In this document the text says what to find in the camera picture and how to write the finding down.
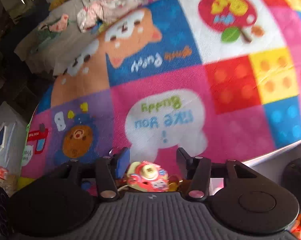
ridged rubber pad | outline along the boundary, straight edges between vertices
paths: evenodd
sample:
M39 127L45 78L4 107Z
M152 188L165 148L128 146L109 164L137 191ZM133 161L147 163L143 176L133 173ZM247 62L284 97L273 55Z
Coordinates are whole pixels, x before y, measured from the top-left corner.
M10 239L39 239L16 234ZM72 233L47 240L296 240L284 231L252 237L220 225L202 203L184 200L180 193L125 193L124 198L103 203L93 218Z

play mat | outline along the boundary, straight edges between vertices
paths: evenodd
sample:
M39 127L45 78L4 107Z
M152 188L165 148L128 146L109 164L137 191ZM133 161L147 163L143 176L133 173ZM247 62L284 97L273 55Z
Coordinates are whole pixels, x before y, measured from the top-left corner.
M301 0L147 0L96 37L32 119L21 176L130 147L247 160L301 139Z

purple square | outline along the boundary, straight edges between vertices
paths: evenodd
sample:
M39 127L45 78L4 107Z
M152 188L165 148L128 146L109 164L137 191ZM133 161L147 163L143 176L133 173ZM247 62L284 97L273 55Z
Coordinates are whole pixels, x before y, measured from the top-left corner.
M88 104L87 112L83 112L81 109L81 105L84 103ZM57 124L55 123L55 115L57 114L57 116L60 117L58 114L60 112L63 113L62 116L64 118L66 128L58 131ZM56 157L55 155L63 155L62 145L64 136L69 129L79 124L79 117L84 117L85 122L83 122L83 124L88 123L92 127L96 128L96 132L93 130L93 139L96 141L90 147L89 154L92 156L88 162L93 161L99 156L108 155L109 151L111 150L113 142L114 114L110 90L105 90L75 99L52 109L52 136L54 140L52 140L50 143L50 154L46 159L46 172L56 166L56 162L54 162L54 158Z

lego brick pattern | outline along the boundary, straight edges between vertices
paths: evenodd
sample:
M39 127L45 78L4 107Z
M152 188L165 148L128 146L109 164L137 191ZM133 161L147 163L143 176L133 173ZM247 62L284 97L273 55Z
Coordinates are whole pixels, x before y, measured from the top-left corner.
M301 116L297 97L269 103L264 108L277 148L301 139Z
M204 65L218 114L260 105L249 58L239 57Z
M249 55L262 104L298 95L295 68L286 48Z

green leaf graphic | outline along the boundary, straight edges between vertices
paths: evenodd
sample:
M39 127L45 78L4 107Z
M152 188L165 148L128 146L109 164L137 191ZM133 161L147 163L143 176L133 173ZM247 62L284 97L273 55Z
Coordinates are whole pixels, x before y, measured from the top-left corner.
M229 27L221 34L221 41L233 42L236 41L240 36L240 31L237 27Z

